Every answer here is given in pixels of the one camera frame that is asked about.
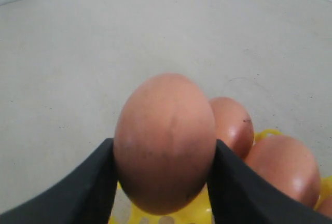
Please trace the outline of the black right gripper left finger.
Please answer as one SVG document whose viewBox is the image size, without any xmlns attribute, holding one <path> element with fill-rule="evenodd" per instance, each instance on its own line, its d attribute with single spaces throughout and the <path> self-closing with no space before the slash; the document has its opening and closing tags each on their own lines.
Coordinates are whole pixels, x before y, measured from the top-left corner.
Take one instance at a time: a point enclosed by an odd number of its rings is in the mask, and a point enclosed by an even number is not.
<svg viewBox="0 0 332 224">
<path fill-rule="evenodd" d="M 117 188 L 113 139 L 60 182 L 1 214 L 1 223 L 108 223 Z"/>
</svg>

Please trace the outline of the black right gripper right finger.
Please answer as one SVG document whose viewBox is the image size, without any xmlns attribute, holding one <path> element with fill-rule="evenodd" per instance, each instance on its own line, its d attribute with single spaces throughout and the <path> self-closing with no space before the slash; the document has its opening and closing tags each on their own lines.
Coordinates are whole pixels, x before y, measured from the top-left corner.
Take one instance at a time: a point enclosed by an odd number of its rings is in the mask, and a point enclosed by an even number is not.
<svg viewBox="0 0 332 224">
<path fill-rule="evenodd" d="M 215 223 L 331 223 L 273 187 L 219 139 L 207 188 Z"/>
</svg>

